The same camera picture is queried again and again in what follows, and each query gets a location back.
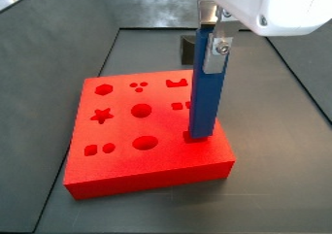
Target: screw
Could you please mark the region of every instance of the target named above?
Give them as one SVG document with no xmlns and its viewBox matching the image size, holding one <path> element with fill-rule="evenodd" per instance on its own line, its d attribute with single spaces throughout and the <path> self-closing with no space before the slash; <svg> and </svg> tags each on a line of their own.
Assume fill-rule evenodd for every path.
<svg viewBox="0 0 332 234">
<path fill-rule="evenodd" d="M 230 53 L 231 47 L 227 42 L 222 42 L 218 44 L 215 48 L 217 52 L 219 52 L 222 55 L 227 55 Z"/>
<path fill-rule="evenodd" d="M 261 24 L 262 26 L 267 26 L 267 20 L 265 16 L 262 16 Z"/>
<path fill-rule="evenodd" d="M 226 10 L 223 10 L 223 16 L 227 17 L 227 18 L 230 18 L 230 17 L 233 17 L 233 14 L 229 13 Z"/>
</svg>

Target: star-shaped hole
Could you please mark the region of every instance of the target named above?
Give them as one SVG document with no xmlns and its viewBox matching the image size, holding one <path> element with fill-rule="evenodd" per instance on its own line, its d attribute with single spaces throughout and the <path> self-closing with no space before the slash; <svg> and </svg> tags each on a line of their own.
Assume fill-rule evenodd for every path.
<svg viewBox="0 0 332 234">
<path fill-rule="evenodd" d="M 114 118 L 114 115 L 110 113 L 111 108 L 106 110 L 97 110 L 95 111 L 95 116 L 91 118 L 91 120 L 98 120 L 101 124 L 106 122 L 109 118 Z"/>
</svg>

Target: blue block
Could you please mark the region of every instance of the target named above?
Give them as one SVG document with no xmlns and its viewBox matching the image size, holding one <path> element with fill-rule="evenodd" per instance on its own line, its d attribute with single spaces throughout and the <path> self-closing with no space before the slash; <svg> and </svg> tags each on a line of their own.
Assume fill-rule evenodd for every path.
<svg viewBox="0 0 332 234">
<path fill-rule="evenodd" d="M 205 138 L 214 134 L 214 124 L 218 112 L 223 80 L 226 75 L 229 55 L 223 72 L 206 74 L 203 71 L 210 33 L 214 29 L 198 29 L 195 43 L 195 63 L 191 96 L 190 133 L 193 138 Z"/>
</svg>

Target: metal bracket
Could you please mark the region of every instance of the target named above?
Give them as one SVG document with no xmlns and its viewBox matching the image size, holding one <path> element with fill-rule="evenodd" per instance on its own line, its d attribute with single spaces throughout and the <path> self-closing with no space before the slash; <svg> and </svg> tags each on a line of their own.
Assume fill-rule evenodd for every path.
<svg viewBox="0 0 332 234">
<path fill-rule="evenodd" d="M 217 7 L 215 16 L 218 18 L 214 33 L 210 35 L 206 60 L 205 73 L 217 74 L 223 72 L 227 62 L 227 55 L 233 47 L 234 35 L 241 29 L 242 23 L 221 6 Z"/>
<path fill-rule="evenodd" d="M 203 70 L 206 74 L 223 72 L 226 56 L 230 53 L 234 38 L 215 38 L 210 34 Z"/>
</svg>

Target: red foam block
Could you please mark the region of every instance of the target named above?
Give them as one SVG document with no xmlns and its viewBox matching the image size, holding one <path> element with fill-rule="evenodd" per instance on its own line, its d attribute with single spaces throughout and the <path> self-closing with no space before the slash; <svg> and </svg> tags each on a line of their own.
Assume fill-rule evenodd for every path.
<svg viewBox="0 0 332 234">
<path fill-rule="evenodd" d="M 187 70 L 86 80 L 65 178 L 75 199 L 229 176 L 219 122 L 210 138 L 187 132 L 191 79 Z"/>
</svg>

